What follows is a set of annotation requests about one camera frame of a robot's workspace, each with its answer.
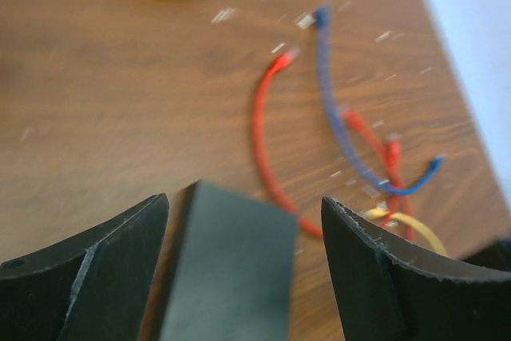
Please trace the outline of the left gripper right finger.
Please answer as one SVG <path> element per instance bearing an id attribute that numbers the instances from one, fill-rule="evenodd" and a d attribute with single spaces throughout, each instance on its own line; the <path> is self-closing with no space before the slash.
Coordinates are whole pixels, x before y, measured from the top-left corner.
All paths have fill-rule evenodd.
<path id="1" fill-rule="evenodd" d="M 321 208 L 347 340 L 508 340 L 510 239 L 463 260 L 422 248 L 330 197 Z"/>

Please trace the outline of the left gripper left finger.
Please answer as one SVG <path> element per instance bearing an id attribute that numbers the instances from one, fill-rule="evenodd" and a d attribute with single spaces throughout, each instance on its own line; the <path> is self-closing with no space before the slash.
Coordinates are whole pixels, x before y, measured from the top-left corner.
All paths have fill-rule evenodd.
<path id="1" fill-rule="evenodd" d="M 168 222 L 164 194 L 1 264 L 3 340 L 136 340 Z"/>

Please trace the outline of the black network switch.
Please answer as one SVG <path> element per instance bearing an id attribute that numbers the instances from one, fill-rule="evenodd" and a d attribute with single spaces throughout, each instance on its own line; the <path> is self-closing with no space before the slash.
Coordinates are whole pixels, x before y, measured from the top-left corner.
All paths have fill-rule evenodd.
<path id="1" fill-rule="evenodd" d="M 143 340 L 285 340 L 295 216 L 197 181 L 178 192 Z"/>

